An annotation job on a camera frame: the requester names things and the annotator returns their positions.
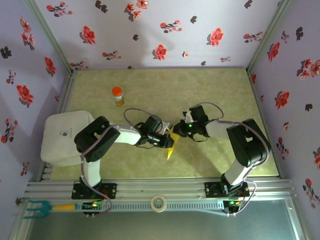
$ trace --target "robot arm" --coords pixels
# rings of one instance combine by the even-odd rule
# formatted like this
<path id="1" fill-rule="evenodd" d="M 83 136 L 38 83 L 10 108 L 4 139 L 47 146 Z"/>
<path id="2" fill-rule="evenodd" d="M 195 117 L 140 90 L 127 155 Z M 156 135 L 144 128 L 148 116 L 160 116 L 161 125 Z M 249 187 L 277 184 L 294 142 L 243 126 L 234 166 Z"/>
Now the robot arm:
<path id="1" fill-rule="evenodd" d="M 239 189 L 249 172 L 269 156 L 271 146 L 253 119 L 243 122 L 209 120 L 201 105 L 191 107 L 183 112 L 183 116 L 184 119 L 173 127 L 173 132 L 181 137 L 195 141 L 194 135 L 199 134 L 230 140 L 235 160 L 221 176 L 220 186 L 225 194 Z"/>
<path id="2" fill-rule="evenodd" d="M 78 152 L 82 153 L 85 158 L 82 159 L 83 169 L 80 183 L 84 181 L 84 177 L 86 185 L 95 189 L 99 188 L 101 183 L 100 159 L 114 143 L 139 146 L 148 142 L 155 147 L 171 148 L 174 141 L 169 134 L 165 134 L 165 130 L 171 126 L 162 122 L 155 115 L 136 126 L 117 125 L 109 122 L 104 116 L 98 117 L 74 138 Z"/>

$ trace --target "tabletop surface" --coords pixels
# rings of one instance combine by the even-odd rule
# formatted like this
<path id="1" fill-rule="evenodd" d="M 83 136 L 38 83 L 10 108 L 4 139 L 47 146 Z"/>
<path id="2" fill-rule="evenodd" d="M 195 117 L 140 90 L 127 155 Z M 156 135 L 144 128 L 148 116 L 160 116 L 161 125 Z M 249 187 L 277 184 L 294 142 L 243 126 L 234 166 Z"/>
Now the tabletop surface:
<path id="1" fill-rule="evenodd" d="M 112 95 L 115 86 L 120 86 L 124 93 L 122 106 L 115 104 Z M 224 111 L 224 120 L 252 118 L 265 133 L 244 68 L 80 71 L 68 111 L 85 110 L 94 118 L 105 116 L 110 122 L 128 126 L 123 117 L 124 110 L 140 108 L 175 125 L 182 119 L 183 111 L 200 102 L 219 105 Z M 221 116 L 212 105 L 203 107 L 209 119 Z M 146 121 L 148 115 L 131 110 L 127 117 L 137 124 Z M 235 159 L 230 141 L 217 137 L 210 137 L 205 142 L 180 137 L 169 160 L 167 154 L 168 150 L 163 148 L 144 149 L 115 143 L 101 159 L 101 178 L 220 177 Z M 79 165 L 54 167 L 51 180 L 77 180 L 80 175 Z M 273 156 L 250 175 L 277 176 Z"/>

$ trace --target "tape roll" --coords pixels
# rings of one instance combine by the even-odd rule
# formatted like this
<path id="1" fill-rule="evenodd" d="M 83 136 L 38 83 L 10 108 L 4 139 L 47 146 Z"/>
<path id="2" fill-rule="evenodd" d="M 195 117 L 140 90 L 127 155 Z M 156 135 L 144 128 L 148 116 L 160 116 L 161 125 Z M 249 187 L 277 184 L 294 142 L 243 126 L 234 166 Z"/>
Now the tape roll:
<path id="1" fill-rule="evenodd" d="M 156 205 L 155 205 L 155 202 L 156 202 L 156 200 L 158 200 L 158 199 L 160 199 L 160 200 L 162 200 L 162 202 L 163 202 L 163 205 L 162 205 L 162 207 L 160 207 L 160 208 L 157 208 L 156 207 Z M 151 199 L 151 208 L 153 209 L 153 211 L 155 211 L 156 213 L 161 213 L 161 212 L 163 212 L 165 209 L 166 209 L 166 207 L 167 207 L 167 200 L 163 197 L 163 196 L 161 196 L 161 195 L 155 195 L 152 199 Z"/>

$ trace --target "white container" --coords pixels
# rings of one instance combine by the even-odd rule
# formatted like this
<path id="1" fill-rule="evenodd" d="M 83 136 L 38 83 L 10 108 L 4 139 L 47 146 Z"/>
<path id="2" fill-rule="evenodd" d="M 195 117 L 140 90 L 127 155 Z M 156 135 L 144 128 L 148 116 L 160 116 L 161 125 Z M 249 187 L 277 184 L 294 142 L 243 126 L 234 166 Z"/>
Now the white container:
<path id="1" fill-rule="evenodd" d="M 41 145 L 41 159 L 53 166 L 64 167 L 81 163 L 75 136 L 94 121 L 87 111 L 55 114 L 47 118 Z"/>

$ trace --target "small bottle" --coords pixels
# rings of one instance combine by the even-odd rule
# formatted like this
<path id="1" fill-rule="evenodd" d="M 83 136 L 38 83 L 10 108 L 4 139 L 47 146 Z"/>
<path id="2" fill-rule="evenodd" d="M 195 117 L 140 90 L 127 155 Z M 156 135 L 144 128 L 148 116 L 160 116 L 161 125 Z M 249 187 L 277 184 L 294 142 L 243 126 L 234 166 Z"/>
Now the small bottle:
<path id="1" fill-rule="evenodd" d="M 119 106 L 123 105 L 124 102 L 124 94 L 122 93 L 122 89 L 119 86 L 115 86 L 112 88 L 112 94 L 115 100 L 115 103 Z"/>

